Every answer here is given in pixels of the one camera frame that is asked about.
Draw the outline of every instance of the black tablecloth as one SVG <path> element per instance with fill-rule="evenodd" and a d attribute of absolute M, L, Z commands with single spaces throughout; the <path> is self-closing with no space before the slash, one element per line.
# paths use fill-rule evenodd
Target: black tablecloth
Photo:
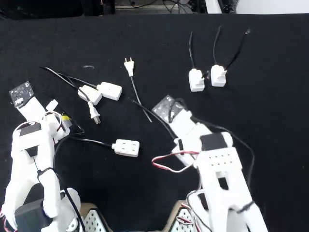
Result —
<path fill-rule="evenodd" d="M 135 95 L 124 59 L 136 63 L 135 81 L 143 104 L 152 108 L 167 94 L 183 98 L 193 114 L 229 128 L 256 153 L 252 196 L 270 231 L 308 230 L 309 15 L 148 15 L 0 22 L 0 197 L 10 179 L 11 135 L 24 121 L 8 91 L 29 80 L 35 93 L 54 95 L 84 127 L 86 137 L 112 143 L 141 143 L 137 159 L 120 157 L 94 144 L 67 141 L 56 161 L 65 182 L 82 202 L 92 202 L 115 231 L 162 229 L 175 202 L 198 185 L 194 169 L 181 174 L 156 169 L 154 156 L 174 147 L 165 129 L 149 123 L 129 98 Z M 188 39 L 202 71 L 212 64 L 212 43 L 222 25 L 216 56 L 226 65 L 242 34 L 251 29 L 227 73 L 227 87 L 206 82 L 190 92 Z M 89 119 L 86 102 L 40 65 L 91 83 L 123 87 L 119 101 L 98 106 L 102 123 Z M 250 153 L 236 143 L 244 173 Z M 176 158 L 167 165 L 181 168 Z"/>

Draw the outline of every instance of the black power cord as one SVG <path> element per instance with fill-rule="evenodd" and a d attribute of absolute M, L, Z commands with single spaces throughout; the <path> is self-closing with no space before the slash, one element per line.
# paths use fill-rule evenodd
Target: black power cord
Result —
<path fill-rule="evenodd" d="M 220 32 L 221 32 L 221 26 L 218 27 L 216 37 L 215 37 L 215 39 L 213 41 L 212 57 L 213 57 L 214 64 L 218 64 L 217 59 L 216 59 L 216 55 L 215 55 L 215 49 L 216 49 L 217 41 L 219 39 Z"/>
<path fill-rule="evenodd" d="M 90 101 L 90 99 L 88 98 L 88 96 L 87 96 L 82 90 L 80 90 L 70 79 L 65 78 L 65 77 L 59 75 L 57 72 L 55 72 L 54 70 L 52 70 L 51 68 L 48 68 L 48 67 L 46 67 L 46 66 L 40 66 L 40 68 L 49 71 L 50 73 L 52 73 L 52 74 L 54 74 L 55 76 L 59 77 L 59 78 L 60 78 L 61 80 L 63 80 L 65 83 L 67 83 L 68 85 L 70 85 L 71 87 L 73 87 L 74 89 L 79 90 L 79 91 L 85 96 L 85 98 L 87 99 L 87 101 L 88 101 L 88 102 Z"/>
<path fill-rule="evenodd" d="M 195 69 L 195 63 L 194 63 L 193 55 L 192 55 L 192 39 L 193 39 L 193 31 L 190 33 L 190 38 L 189 38 L 189 54 L 190 54 L 192 69 Z"/>
<path fill-rule="evenodd" d="M 141 7 L 144 7 L 144 6 L 149 6 L 149 5 L 152 5 L 154 4 L 155 2 L 157 2 L 158 0 L 153 0 L 145 5 L 141 5 L 141 6 L 135 6 L 135 2 L 133 2 L 132 0 L 128 0 L 130 5 L 133 7 L 133 8 L 141 8 Z"/>
<path fill-rule="evenodd" d="M 140 108 L 142 108 L 143 110 L 147 111 L 148 113 L 150 113 L 152 116 L 154 116 L 163 126 L 164 128 L 169 132 L 170 136 L 172 137 L 172 139 L 176 139 L 176 135 L 174 134 L 174 132 L 168 127 L 168 125 L 165 123 L 165 121 L 163 121 L 159 116 L 157 116 L 155 113 L 153 113 L 151 110 L 148 110 L 145 106 L 139 104 L 137 101 L 134 101 L 131 99 L 131 101 L 133 103 L 135 103 L 136 105 L 138 105 Z"/>
<path fill-rule="evenodd" d="M 234 61 L 237 59 L 237 57 L 238 57 L 238 55 L 240 54 L 241 49 L 242 49 L 242 47 L 243 47 L 243 45 L 244 45 L 246 35 L 249 35 L 250 32 L 251 32 L 251 30 L 250 30 L 250 29 L 247 29 L 247 31 L 243 34 L 243 36 L 242 36 L 242 38 L 241 38 L 241 40 L 240 40 L 240 43 L 239 43 L 237 52 L 235 53 L 235 55 L 233 56 L 233 58 L 231 59 L 231 61 L 229 62 L 229 64 L 226 66 L 225 70 L 227 70 L 227 69 L 231 66 L 231 64 L 233 64 Z"/>

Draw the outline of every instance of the white robotic arm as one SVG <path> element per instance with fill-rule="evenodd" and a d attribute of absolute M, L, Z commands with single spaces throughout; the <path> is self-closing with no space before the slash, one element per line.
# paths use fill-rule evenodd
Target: white robotic arm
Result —
<path fill-rule="evenodd" d="M 53 171 L 55 143 L 67 136 L 70 129 L 63 123 L 62 115 L 42 109 L 36 98 L 31 98 L 19 109 L 31 121 L 20 124 L 13 132 L 11 180 L 1 213 L 11 227 L 20 232 L 64 232 L 76 218 L 72 204 L 60 191 L 59 179 Z M 31 188 L 38 183 L 44 188 L 43 201 L 24 205 Z M 78 193 L 72 188 L 68 189 L 68 193 L 79 210 Z"/>
<path fill-rule="evenodd" d="M 187 203 L 203 232 L 267 232 L 258 206 L 252 200 L 242 174 L 242 165 L 230 133 L 212 133 L 195 123 L 192 113 L 181 102 L 166 96 L 152 111 L 169 124 L 178 137 L 172 153 L 185 165 L 199 172 L 202 187 L 188 194 Z M 197 154 L 183 154 L 195 151 Z M 225 178 L 227 189 L 219 183 Z M 204 194 L 208 210 L 201 203 Z"/>

